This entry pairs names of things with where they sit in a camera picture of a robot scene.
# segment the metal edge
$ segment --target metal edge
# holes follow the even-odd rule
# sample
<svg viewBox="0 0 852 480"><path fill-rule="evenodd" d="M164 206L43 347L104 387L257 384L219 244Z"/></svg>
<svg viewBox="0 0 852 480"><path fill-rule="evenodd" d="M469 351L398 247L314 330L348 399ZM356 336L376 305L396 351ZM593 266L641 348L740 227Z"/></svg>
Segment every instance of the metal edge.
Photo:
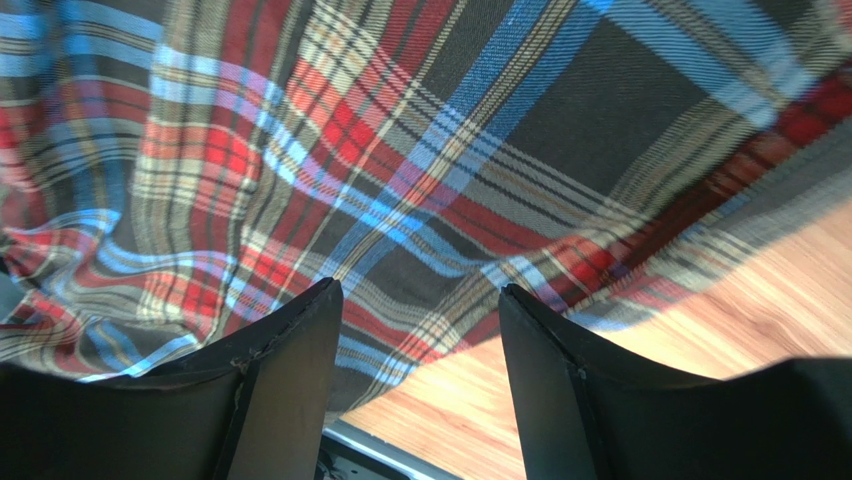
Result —
<svg viewBox="0 0 852 480"><path fill-rule="evenodd" d="M342 420L323 430L323 435L408 475L411 480L462 480L435 465Z"/></svg>

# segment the tartan fabric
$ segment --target tartan fabric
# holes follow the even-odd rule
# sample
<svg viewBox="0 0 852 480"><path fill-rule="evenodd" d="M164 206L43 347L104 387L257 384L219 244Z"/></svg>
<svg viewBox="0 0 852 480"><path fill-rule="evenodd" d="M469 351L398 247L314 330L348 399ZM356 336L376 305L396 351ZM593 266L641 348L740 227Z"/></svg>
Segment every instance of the tartan fabric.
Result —
<svg viewBox="0 0 852 480"><path fill-rule="evenodd" d="M646 320L848 198L850 12L2 0L0 360L140 375L333 276L340 412L509 282Z"/></svg>

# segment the blue stripe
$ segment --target blue stripe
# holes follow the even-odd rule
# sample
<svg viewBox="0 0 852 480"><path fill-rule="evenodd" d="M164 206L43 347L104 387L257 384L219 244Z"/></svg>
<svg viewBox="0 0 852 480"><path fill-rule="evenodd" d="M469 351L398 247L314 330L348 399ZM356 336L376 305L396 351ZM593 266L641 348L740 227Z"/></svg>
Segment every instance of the blue stripe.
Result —
<svg viewBox="0 0 852 480"><path fill-rule="evenodd" d="M734 212L745 206L747 203L751 202L751 200L752 199L749 197L748 194L741 192L731 197L727 202L720 205L719 208L716 209L716 211L718 212L718 215L720 217L724 218L733 214Z"/></svg>
<svg viewBox="0 0 852 480"><path fill-rule="evenodd" d="M101 338L96 328L96 325L98 324L100 324L100 322L95 323L95 325L87 326L86 336L92 341L92 344L94 344L95 349L98 351L98 355L101 357L101 360L103 360L109 368L112 368L113 370L124 370L127 368L127 365L115 356L112 345L110 345L105 339Z"/></svg>
<svg viewBox="0 0 852 480"><path fill-rule="evenodd" d="M0 37L17 40L37 40L42 38L38 15L13 15L0 13Z"/></svg>
<svg viewBox="0 0 852 480"><path fill-rule="evenodd" d="M593 8L597 3L583 2ZM677 68L722 105L739 113L758 129L776 119L772 104L742 83L689 35L641 0L616 0L606 17Z"/></svg>
<svg viewBox="0 0 852 480"><path fill-rule="evenodd" d="M236 315L248 321L258 320L282 306L275 297L249 285L239 277L234 276L227 284L225 305Z"/></svg>
<svg viewBox="0 0 852 480"><path fill-rule="evenodd" d="M512 283L509 276L500 268L500 262L494 262L486 265L482 267L480 272L482 272L482 275L485 276L485 278L491 282L491 285L494 285L496 288L503 288Z"/></svg>
<svg viewBox="0 0 852 480"><path fill-rule="evenodd" d="M291 169L289 165L285 165L278 157L278 154L273 152L270 148L264 149L263 162L279 177L283 178L284 181L290 185L295 185L296 173L301 169L302 164L308 158L308 151L305 150L301 143L296 141L296 139L290 135L290 132L284 128L284 125L274 118L262 123L261 128L264 130L272 130L273 133L271 134L270 142L275 142L280 145L281 149L290 157L296 166Z"/></svg>
<svg viewBox="0 0 852 480"><path fill-rule="evenodd" d="M304 167L305 168L302 170L303 172L310 170L316 170L317 172L322 171L319 165L317 165L310 156L306 157ZM318 184L319 181L320 180L317 179L312 183ZM442 238L431 227L425 226L421 223L419 218L427 217L428 213L426 212L414 211L410 215L402 215L396 210L385 205L383 202L371 201L369 197L357 189L346 187L331 177L326 179L325 187L341 193L329 194L319 190L314 191L313 185L308 185L301 179L297 179L293 185L301 192L305 192L306 194L313 193L313 198L315 200L331 205L332 207L357 219L359 222L358 226L364 227L363 231L365 233L376 230L381 232L386 236L388 241L401 245L427 265L433 266L433 268L442 275L455 277L466 273L464 268L458 269L447 265L442 258L452 258L453 260L456 260L457 263L461 264L462 267L479 268L479 266L483 264L483 261L472 260L462 256L449 242ZM354 203L342 200L344 194L348 194L353 197ZM380 198L387 199L389 195L390 194L385 192L385 195ZM397 225L390 225L390 222L394 221ZM429 245L431 249L439 252L439 256L432 255L419 245L412 243L410 239L415 233L419 233L420 235L418 238ZM359 238L353 235L344 235L340 242L338 242L337 249L348 248L351 250L358 242L361 241L362 238L363 237ZM327 260L327 265L323 268L331 268L331 264L338 260L341 259L335 258L334 255L330 256Z"/></svg>
<svg viewBox="0 0 852 480"><path fill-rule="evenodd" d="M71 25L73 28L73 23L79 22L76 17L85 18L87 15L94 15L94 18L99 18L98 15L112 15L109 10L112 9L102 9L102 8L93 8L94 11L80 12L81 7L92 7L93 5L90 2L79 2L76 0L64 0L59 4L60 14L66 17L66 22ZM118 20L131 22L132 25L136 26L133 23L132 16L123 15L119 16ZM95 39L90 38L88 36L83 35L74 35L67 39L65 39L65 47L66 49L74 53L75 48L79 48L83 51L88 52L97 52L101 49L109 50L110 44L117 44L117 42L110 42L103 39ZM133 61L141 61L143 68L150 68L150 54L148 54L147 62L139 60L136 55L133 55L130 51L125 51L126 49L123 47L118 47L114 51L118 54L121 54L124 57L124 61L132 63ZM138 49L131 49L132 51L141 52ZM71 69L74 72L74 76L85 75L88 72L96 73L98 71L97 65L94 59L91 56L81 56L76 59L75 62L71 62ZM103 151L116 151L119 149L118 141L115 137L115 128L113 128L112 122L108 120L103 120L103 117L109 116L109 109L106 107L105 103L105 95L103 90L101 89L100 82L85 82L79 85L81 90L81 94L88 98L86 108L90 113L93 113L95 117L102 118L92 118L87 121L87 124L91 131L95 134L102 135L99 137L95 143L99 147L99 150ZM100 158L100 166L104 170L104 184L105 184L105 193L107 197L107 208L110 210L119 212L119 215L124 212L124 204L125 204L125 190L124 188L111 188L115 185L124 185L124 162L118 161L110 161L111 159L105 156L103 153ZM104 231L106 236L112 234L112 230L115 225L111 225L109 229Z"/></svg>
<svg viewBox="0 0 852 480"><path fill-rule="evenodd" d="M139 355L133 341L115 328L112 323L101 322L101 331L104 335L112 337L120 345L121 352L127 355L131 362L139 363L142 361L142 355Z"/></svg>
<svg viewBox="0 0 852 480"><path fill-rule="evenodd" d="M208 75L213 78L239 82L241 86L263 96L264 100L277 105L284 97L284 91L275 82L240 65L198 55L188 55L166 45L159 45L154 54L158 64Z"/></svg>
<svg viewBox="0 0 852 480"><path fill-rule="evenodd" d="M631 320L629 323L625 323L609 318L598 317L596 315L589 315L588 313L583 312L569 313L568 319L588 330L597 330L599 332L619 332L637 323L636 319Z"/></svg>
<svg viewBox="0 0 852 480"><path fill-rule="evenodd" d="M816 79L799 65L784 31L744 0L693 0L695 6L769 72L772 85L797 98Z"/></svg>
<svg viewBox="0 0 852 480"><path fill-rule="evenodd" d="M355 339L349 338L345 335L340 336L339 347L343 349L353 350L364 357L372 359L374 363L370 363L361 358L352 357L349 355L338 355L335 360L335 365L343 368L351 368L352 370L356 370L358 372L364 373L371 377L374 377L376 380L386 383L388 385L399 385L408 376L409 373L413 372L416 368L414 365L410 363L403 362L401 360L394 360L392 357L389 357L387 354L382 353L364 343L361 343ZM375 366L375 363L381 363L383 365L387 365L389 361L394 362L396 365L391 369L385 369L390 371L401 371L402 373L393 374L387 371L382 371Z"/></svg>
<svg viewBox="0 0 852 480"><path fill-rule="evenodd" d="M23 229L6 227L3 228L16 235L32 235L49 230L60 230L63 228L79 228L84 233L96 234L107 229L108 225L118 221L118 213L110 210L83 209L74 212L63 213L51 218L47 223L35 228Z"/></svg>
<svg viewBox="0 0 852 480"><path fill-rule="evenodd" d="M513 5L509 14L506 18L504 18L501 26L497 28L494 37L489 40L488 45L486 45L486 48L480 56L479 60L482 60L484 63L494 62L495 64L499 64L499 70L492 72L486 66L477 66L475 63L474 67L465 77L465 80L462 81L459 89L453 94L450 101L447 102L447 105L454 105L454 98L456 98L457 100L455 100L455 104L460 105L460 107L457 107L456 109L457 112L452 112L453 115L466 115L470 109L473 108L473 105L479 102L479 98L487 91L487 87L491 83L488 80L490 77L488 77L487 74L493 74L495 76L498 75L500 71L502 71L505 62L514 55L515 51L520 46L520 42L526 38L527 32L538 19L544 5L538 4L537 9L532 8L529 11L524 12L516 10L516 8L526 7L527 3L528 2L517 2ZM608 4L605 1L600 1L598 2L598 7L605 10L605 8L608 7ZM521 82L491 123L486 126L485 132L487 133L480 135L479 138L473 142L473 145L460 156L456 165L453 166L452 170L443 180L445 185L457 192L464 190L467 184L473 179L473 176L479 171L488 158L494 154L498 147L498 145L493 141L482 140L483 137L490 135L502 143L502 141L509 136L512 130L514 130L517 126L518 122L524 118L526 113L535 105L536 102L538 102L539 98L541 98L550 85L552 85L559 75L565 71L574 58L574 55L587 40L589 34L591 34L597 26L599 20L600 15L595 10L583 7L582 5L579 5L571 12L571 14L569 14L568 19L560 26L559 31L550 46L542 55L539 62L532 68L526 79ZM468 99L477 95L477 100L473 104L458 100L458 98ZM443 138L435 138L437 136L436 134L442 130L434 128L434 126L437 124L451 129L452 122L452 116L442 117L442 114L439 114L432 126L430 126L430 128L426 130L426 133L424 133L423 139L418 142L418 145L412 150L409 160L423 170L426 170L426 165L434 162L436 158L434 150L427 148L426 144L431 143L433 146L442 148L449 140L448 135L442 135ZM395 193L392 189L386 187L379 194L378 199L373 202L373 204L381 202L390 203L394 194ZM433 212L418 213L421 215L428 215L429 217L434 216ZM332 267L333 262L342 262L344 258L351 255L351 252L354 250L355 246L360 243L361 239L370 234L370 230L371 226L364 223L359 223L352 227L352 229L346 233L343 239L341 239L335 247L334 251L329 256L329 261L323 265L323 268L320 269L320 272L314 280L318 280L325 275L334 274L335 272L330 268ZM431 229L424 231L423 234L418 236L419 238L428 240L430 246L433 248L437 247L436 250L439 252L439 257L433 257L432 261L424 263L441 275L455 276L458 274L452 273L447 275L449 272L442 272L442 270L446 270L445 267L447 265L442 265L440 258L450 259L456 263L475 268L480 268L486 263L486 261L483 260L474 261L464 257L448 243L440 244L438 240L440 235L434 233ZM409 239L412 237L415 237L415 235L408 235ZM376 245L370 249L367 255L364 255L358 260L358 263L355 264L353 270L361 275L366 275L366 273L372 270L378 262L380 262L396 247L396 245L403 245L406 250L411 251L408 245L413 242L406 240L407 239L403 239L400 241L393 238L380 239ZM347 280L348 279L344 278L342 282L345 293L352 291L357 286L357 284L353 284L354 282Z"/></svg>
<svg viewBox="0 0 852 480"><path fill-rule="evenodd" d="M151 62L154 58L154 54L151 51L142 50L108 38L73 34L69 35L65 41L65 51L69 55L98 55L120 60L144 70L151 69Z"/></svg>
<svg viewBox="0 0 852 480"><path fill-rule="evenodd" d="M168 255L144 255L124 250L116 245L112 239L105 240L102 247L98 249L98 261L103 263L104 266L108 267L110 270L122 275L134 275L152 269L170 266L186 266L204 269L212 273L215 270L222 270L223 268L216 265L217 261L224 264L225 268L230 268L237 264L234 257L225 253L210 250L181 252Z"/></svg>
<svg viewBox="0 0 852 480"><path fill-rule="evenodd" d="M44 54L9 55L0 53L0 76L32 77L50 69L50 57Z"/></svg>
<svg viewBox="0 0 852 480"><path fill-rule="evenodd" d="M147 373L148 370L153 368L155 365L158 365L164 358L189 345L198 345L198 340L196 340L195 336L193 336L192 334L187 334L183 337L178 337L170 340L168 343L158 348L154 351L154 353L148 355L146 358L136 363L135 365L131 365L123 369L117 369L118 371L116 371L115 373L90 375L88 377L81 378L78 381L82 383L97 382L99 380L118 377L121 375L131 375L134 377L139 377Z"/></svg>
<svg viewBox="0 0 852 480"><path fill-rule="evenodd" d="M151 94L171 102L190 105L216 105L215 88L187 85L154 76L151 78Z"/></svg>
<svg viewBox="0 0 852 480"><path fill-rule="evenodd" d="M547 281L544 275L542 275L541 271L533 265L529 260L522 256L512 257L508 260L509 264L515 267L515 270L518 271L518 274L524 278L524 280L529 283L535 292L536 296L538 296L548 307L560 312L564 311L568 308L568 305L559 295L559 292L553 289L550 286L550 283ZM506 285L499 285L499 288L503 288Z"/></svg>

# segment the wood grain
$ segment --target wood grain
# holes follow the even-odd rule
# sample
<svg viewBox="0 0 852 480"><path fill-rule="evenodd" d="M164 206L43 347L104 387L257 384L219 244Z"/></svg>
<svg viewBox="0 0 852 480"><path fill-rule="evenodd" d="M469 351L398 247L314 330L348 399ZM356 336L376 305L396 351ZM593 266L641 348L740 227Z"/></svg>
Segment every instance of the wood grain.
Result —
<svg viewBox="0 0 852 480"><path fill-rule="evenodd" d="M852 355L852 204L610 340L725 378L790 356ZM499 339L418 370L346 417L464 479L523 479Z"/></svg>

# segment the wooden floor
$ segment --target wooden floor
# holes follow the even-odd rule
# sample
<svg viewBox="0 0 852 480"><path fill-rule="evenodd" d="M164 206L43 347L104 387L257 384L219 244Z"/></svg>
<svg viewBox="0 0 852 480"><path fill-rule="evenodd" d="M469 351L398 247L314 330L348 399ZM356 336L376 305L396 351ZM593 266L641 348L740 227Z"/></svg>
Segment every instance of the wooden floor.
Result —
<svg viewBox="0 0 852 480"><path fill-rule="evenodd" d="M707 292L605 336L719 378L788 356L852 355L852 204ZM525 478L499 339L418 370L345 419L463 479Z"/></svg>

